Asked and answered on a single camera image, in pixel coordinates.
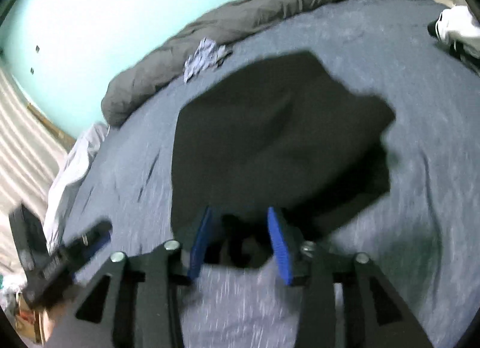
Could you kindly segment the person's left hand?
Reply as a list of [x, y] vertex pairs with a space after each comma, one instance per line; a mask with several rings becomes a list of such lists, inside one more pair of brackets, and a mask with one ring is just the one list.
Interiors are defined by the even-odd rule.
[[68, 308], [70, 308], [80, 292], [83, 291], [83, 288], [84, 287], [82, 285], [72, 285], [68, 287], [58, 302], [40, 312], [39, 329], [42, 345], [49, 340], [55, 329], [55, 326], [64, 317]]

